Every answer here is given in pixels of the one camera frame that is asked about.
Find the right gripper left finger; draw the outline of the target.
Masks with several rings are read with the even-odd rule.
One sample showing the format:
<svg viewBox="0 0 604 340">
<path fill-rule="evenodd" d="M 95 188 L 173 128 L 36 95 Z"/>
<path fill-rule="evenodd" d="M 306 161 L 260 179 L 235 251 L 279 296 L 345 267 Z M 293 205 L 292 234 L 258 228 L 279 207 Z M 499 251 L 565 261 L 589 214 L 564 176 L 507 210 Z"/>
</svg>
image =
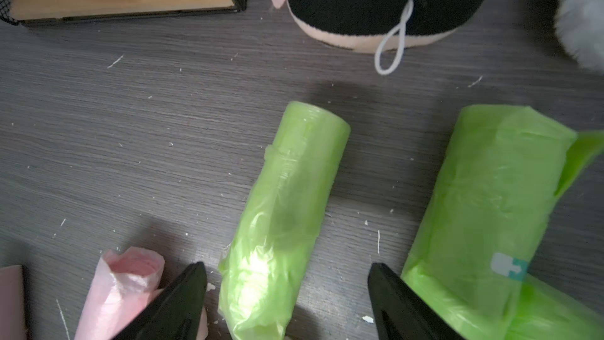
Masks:
<svg viewBox="0 0 604 340">
<path fill-rule="evenodd" d="M 193 263 L 118 333 L 114 340 L 195 340 L 201 324 L 207 274 Z"/>
</svg>

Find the green trash bag roll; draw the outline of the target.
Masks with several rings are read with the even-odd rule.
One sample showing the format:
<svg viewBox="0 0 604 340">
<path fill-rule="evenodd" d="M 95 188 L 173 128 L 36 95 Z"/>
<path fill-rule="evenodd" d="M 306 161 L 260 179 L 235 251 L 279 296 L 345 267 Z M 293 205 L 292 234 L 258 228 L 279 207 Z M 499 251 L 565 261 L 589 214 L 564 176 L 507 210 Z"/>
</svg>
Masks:
<svg viewBox="0 0 604 340">
<path fill-rule="evenodd" d="M 286 107 L 219 264 L 233 339 L 285 338 L 350 132 L 315 105 Z"/>
<path fill-rule="evenodd" d="M 602 154 L 528 106 L 459 114 L 402 277 L 466 339 L 601 339 L 602 317 L 528 269 L 558 200 Z"/>
</svg>

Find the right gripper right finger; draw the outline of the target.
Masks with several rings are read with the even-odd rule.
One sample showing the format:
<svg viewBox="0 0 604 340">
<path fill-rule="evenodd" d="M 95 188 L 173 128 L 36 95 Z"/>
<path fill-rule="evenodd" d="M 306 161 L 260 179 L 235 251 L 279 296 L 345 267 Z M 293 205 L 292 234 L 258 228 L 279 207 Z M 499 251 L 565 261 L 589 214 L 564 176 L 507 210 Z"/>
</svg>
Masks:
<svg viewBox="0 0 604 340">
<path fill-rule="evenodd" d="M 379 340 L 463 340 L 388 265 L 372 264 L 367 284 Z"/>
</svg>

